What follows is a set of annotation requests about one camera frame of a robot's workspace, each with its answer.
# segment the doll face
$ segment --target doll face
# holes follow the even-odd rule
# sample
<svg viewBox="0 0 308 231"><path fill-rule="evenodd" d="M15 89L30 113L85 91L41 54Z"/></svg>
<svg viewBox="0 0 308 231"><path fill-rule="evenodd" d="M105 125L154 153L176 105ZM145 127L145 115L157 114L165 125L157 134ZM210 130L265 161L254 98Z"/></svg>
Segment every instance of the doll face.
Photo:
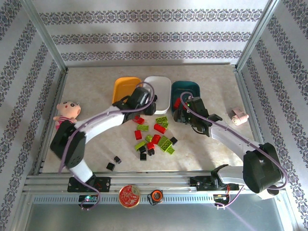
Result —
<svg viewBox="0 0 308 231"><path fill-rule="evenodd" d="M62 102L57 105L57 109L62 116L71 119L75 119L81 111L81 107L74 102Z"/></svg>

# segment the wallpaper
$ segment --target wallpaper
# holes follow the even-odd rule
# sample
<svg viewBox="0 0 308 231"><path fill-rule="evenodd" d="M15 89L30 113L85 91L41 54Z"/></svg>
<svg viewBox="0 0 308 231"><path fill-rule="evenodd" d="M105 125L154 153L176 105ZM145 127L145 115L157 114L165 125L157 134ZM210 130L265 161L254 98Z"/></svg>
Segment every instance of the wallpaper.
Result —
<svg viewBox="0 0 308 231"><path fill-rule="evenodd" d="M46 132L60 69L18 0L0 0L0 231Z"/></svg>
<svg viewBox="0 0 308 231"><path fill-rule="evenodd" d="M266 0L34 0L67 66L236 64Z"/></svg>
<svg viewBox="0 0 308 231"><path fill-rule="evenodd" d="M288 173L300 230L308 230L307 19L307 1L281 1L242 69L263 139Z"/></svg>

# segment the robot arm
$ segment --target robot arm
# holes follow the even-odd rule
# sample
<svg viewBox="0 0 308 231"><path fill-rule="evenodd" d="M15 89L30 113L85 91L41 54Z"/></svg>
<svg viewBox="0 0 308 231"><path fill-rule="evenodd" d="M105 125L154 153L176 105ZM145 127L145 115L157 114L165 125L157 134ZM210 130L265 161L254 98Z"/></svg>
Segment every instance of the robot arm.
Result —
<svg viewBox="0 0 308 231"><path fill-rule="evenodd" d="M195 132L220 141L243 161L243 166L222 165L217 167L212 171L211 182L202 183L210 184L217 189L224 188L229 183L242 184L247 185L251 191L260 193L282 179L281 171L271 160L247 145L243 139L239 138L240 134L222 121L218 115L209 115L200 97L189 99L187 105L193 112L214 121L216 124L206 122L182 109L175 111L174 120L190 124ZM250 143L279 162L276 150L270 143L260 144L256 141L250 141Z"/></svg>
<svg viewBox="0 0 308 231"><path fill-rule="evenodd" d="M79 129L68 147L64 165L82 182L91 185L88 181L92 178L93 173L83 160L86 143L100 133L134 119L135 116L140 114L153 115L156 111L155 103L151 103L142 111L138 110L146 105L150 96L151 94L147 89L137 87L131 96L115 102L99 115L79 121L76 124L64 121L51 142L51 150L62 159L68 139Z"/></svg>

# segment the green lego brick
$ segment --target green lego brick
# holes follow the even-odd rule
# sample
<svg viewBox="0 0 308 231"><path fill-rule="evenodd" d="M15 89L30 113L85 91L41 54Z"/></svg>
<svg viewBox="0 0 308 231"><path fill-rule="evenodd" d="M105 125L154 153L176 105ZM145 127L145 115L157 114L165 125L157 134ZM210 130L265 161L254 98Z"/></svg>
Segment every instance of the green lego brick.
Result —
<svg viewBox="0 0 308 231"><path fill-rule="evenodd" d="M157 124L163 123L165 121L168 121L167 116L158 117L155 119Z"/></svg>
<svg viewBox="0 0 308 231"><path fill-rule="evenodd" d="M166 136L162 136L157 144L158 147L161 147L164 144L164 142L166 142L167 140L168 138Z"/></svg>
<svg viewBox="0 0 308 231"><path fill-rule="evenodd" d="M146 142L145 141L141 141L140 143L138 143L136 146L135 146L135 150L138 151L138 149L140 149L142 146L146 145Z"/></svg>
<svg viewBox="0 0 308 231"><path fill-rule="evenodd" d="M153 136L151 136L151 135L147 135L147 136L145 137L145 140L148 141L148 142L151 142L152 139L153 139Z"/></svg>
<svg viewBox="0 0 308 231"><path fill-rule="evenodd" d="M162 123L162 126L163 126L165 129L168 128L168 125L169 125L169 123L168 123L167 121L165 121L165 122Z"/></svg>
<svg viewBox="0 0 308 231"><path fill-rule="evenodd" d="M164 152L167 151L167 149L172 145L172 142L170 140L166 140L164 144L160 147L160 149Z"/></svg>
<svg viewBox="0 0 308 231"><path fill-rule="evenodd" d="M140 131L148 131L149 130L149 125L137 125L137 130L140 130Z"/></svg>
<svg viewBox="0 0 308 231"><path fill-rule="evenodd" d="M175 150L172 148L172 146L170 146L168 149L167 149L167 152L170 153L170 155L172 155Z"/></svg>

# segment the pink bandage roll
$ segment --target pink bandage roll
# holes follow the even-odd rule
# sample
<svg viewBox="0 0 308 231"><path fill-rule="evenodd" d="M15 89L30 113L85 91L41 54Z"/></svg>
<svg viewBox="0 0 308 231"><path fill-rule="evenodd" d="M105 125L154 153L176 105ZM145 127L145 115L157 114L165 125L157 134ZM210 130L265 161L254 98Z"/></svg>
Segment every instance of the pink bandage roll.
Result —
<svg viewBox="0 0 308 231"><path fill-rule="evenodd" d="M235 113L235 115L232 117L232 122L235 125L238 126L240 124L247 122L249 118L248 114L246 114L245 112L242 112L238 107L234 108L232 111Z"/></svg>

